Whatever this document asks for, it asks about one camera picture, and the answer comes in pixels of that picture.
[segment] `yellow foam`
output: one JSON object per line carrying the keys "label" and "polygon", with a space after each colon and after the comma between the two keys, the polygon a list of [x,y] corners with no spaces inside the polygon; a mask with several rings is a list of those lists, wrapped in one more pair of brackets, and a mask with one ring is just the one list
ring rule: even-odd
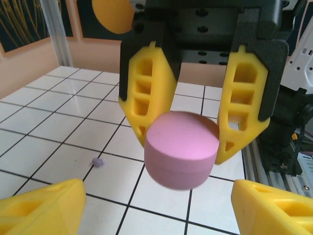
{"label": "yellow foam", "polygon": [[231,202],[241,235],[313,234],[311,198],[248,180],[237,180]]}
{"label": "yellow foam", "polygon": [[85,203],[78,179],[0,200],[0,235],[77,234]]}
{"label": "yellow foam", "polygon": [[[265,66],[256,55],[246,53],[245,46],[230,53],[218,115],[216,164],[234,156],[268,127],[270,119],[258,120],[267,75]],[[239,125],[239,130],[230,128],[232,122]]]}
{"label": "yellow foam", "polygon": [[92,8],[97,20],[112,33],[132,29],[134,10],[129,0],[92,0]]}
{"label": "yellow foam", "polygon": [[142,146],[151,124],[170,111],[177,86],[162,48],[155,45],[151,42],[130,59],[127,100],[119,99]]}

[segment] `pink foam puck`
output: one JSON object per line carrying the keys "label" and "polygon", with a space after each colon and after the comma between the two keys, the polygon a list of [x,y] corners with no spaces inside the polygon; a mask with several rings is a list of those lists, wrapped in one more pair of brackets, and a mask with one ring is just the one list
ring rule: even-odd
{"label": "pink foam puck", "polygon": [[167,188],[196,188],[210,175],[219,143],[218,125],[210,119],[188,112],[165,113],[147,131],[147,171]]}

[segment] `white tile floor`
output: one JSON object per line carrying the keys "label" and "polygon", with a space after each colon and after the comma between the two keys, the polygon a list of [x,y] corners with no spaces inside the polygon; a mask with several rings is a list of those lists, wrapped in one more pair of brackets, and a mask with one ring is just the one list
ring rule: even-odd
{"label": "white tile floor", "polygon": [[[0,199],[84,180],[79,234],[238,234],[230,202],[241,152],[192,191],[155,183],[118,101],[118,74],[59,67],[0,101]],[[172,110],[216,120],[221,89],[179,83]],[[95,157],[101,168],[91,167]]]}

